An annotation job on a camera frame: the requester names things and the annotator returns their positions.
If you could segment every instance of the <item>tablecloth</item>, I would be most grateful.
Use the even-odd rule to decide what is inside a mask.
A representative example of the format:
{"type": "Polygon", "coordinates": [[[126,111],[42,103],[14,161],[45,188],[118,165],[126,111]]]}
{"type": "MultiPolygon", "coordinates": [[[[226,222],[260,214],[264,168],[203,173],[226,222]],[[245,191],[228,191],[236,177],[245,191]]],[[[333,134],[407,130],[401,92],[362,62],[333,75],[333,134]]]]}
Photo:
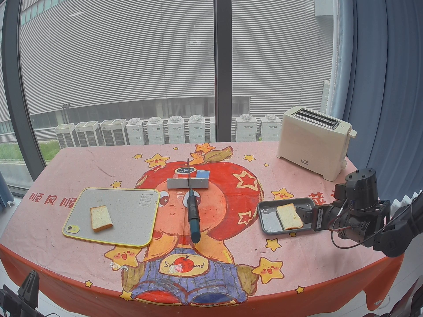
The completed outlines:
{"type": "Polygon", "coordinates": [[[257,214],[263,200],[330,203],[335,183],[354,166],[348,162],[329,182],[277,158],[276,149],[277,142],[62,149],[13,214],[0,258],[16,284],[35,269],[43,293],[88,316],[307,316],[336,311],[361,290],[376,309],[402,256],[337,249],[328,231],[266,235],[257,214]],[[167,178],[184,177],[187,158],[194,170],[210,171],[209,188],[196,190],[198,244],[189,238],[187,190],[166,188],[167,178]],[[65,237],[62,226],[87,187],[160,191],[151,244],[135,249],[65,237]]]}

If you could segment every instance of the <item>gray tray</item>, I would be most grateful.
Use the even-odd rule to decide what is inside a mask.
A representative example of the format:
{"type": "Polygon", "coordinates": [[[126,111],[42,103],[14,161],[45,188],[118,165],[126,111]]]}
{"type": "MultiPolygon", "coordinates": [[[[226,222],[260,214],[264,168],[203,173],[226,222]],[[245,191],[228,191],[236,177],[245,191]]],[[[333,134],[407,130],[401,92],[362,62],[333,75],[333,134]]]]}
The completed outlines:
{"type": "Polygon", "coordinates": [[[257,205],[258,216],[262,224],[262,230],[268,235],[289,234],[290,232],[311,230],[311,223],[304,224],[300,229],[284,230],[276,214],[276,207],[293,203],[294,207],[301,207],[311,210],[314,207],[314,202],[309,197],[280,199],[278,201],[263,201],[257,205]]]}
{"type": "Polygon", "coordinates": [[[141,248],[150,243],[160,193],[155,189],[87,188],[79,195],[62,232],[65,236],[97,243],[141,248]],[[90,208],[107,206],[113,227],[91,228],[90,208]]]}

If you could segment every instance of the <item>slice of bread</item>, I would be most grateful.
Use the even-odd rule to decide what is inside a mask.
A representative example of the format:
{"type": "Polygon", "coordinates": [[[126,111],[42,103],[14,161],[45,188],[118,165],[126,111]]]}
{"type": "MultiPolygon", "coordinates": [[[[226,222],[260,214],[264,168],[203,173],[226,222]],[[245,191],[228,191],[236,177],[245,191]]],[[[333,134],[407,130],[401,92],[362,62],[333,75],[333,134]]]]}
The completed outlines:
{"type": "Polygon", "coordinates": [[[91,227],[95,232],[108,229],[113,226],[110,218],[109,210],[105,205],[90,208],[91,211],[91,227]]]}
{"type": "Polygon", "coordinates": [[[284,230],[299,229],[304,225],[303,221],[295,211],[293,203],[276,207],[276,213],[279,216],[284,230]]]}

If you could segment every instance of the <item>gray cutting board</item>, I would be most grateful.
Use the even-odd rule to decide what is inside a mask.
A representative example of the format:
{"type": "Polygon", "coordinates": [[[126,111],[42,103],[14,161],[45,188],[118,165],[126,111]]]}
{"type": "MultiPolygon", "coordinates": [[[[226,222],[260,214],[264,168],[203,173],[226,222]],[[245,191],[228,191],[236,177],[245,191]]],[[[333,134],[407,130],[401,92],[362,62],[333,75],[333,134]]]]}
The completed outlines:
{"type": "Polygon", "coordinates": [[[150,243],[160,193],[155,189],[87,188],[82,191],[62,232],[65,236],[141,248],[150,243]],[[90,208],[107,206],[113,227],[94,232],[90,208]]]}

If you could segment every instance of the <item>toaster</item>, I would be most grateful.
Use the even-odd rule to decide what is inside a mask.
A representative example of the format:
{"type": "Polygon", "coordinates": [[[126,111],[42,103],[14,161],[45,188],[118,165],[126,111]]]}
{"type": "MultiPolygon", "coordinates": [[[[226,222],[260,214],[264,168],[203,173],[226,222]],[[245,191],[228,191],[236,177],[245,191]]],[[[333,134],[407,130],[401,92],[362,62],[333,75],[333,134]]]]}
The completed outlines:
{"type": "Polygon", "coordinates": [[[348,122],[297,106],[283,114],[277,156],[334,181],[346,167],[349,140],[356,135],[348,122]]]}

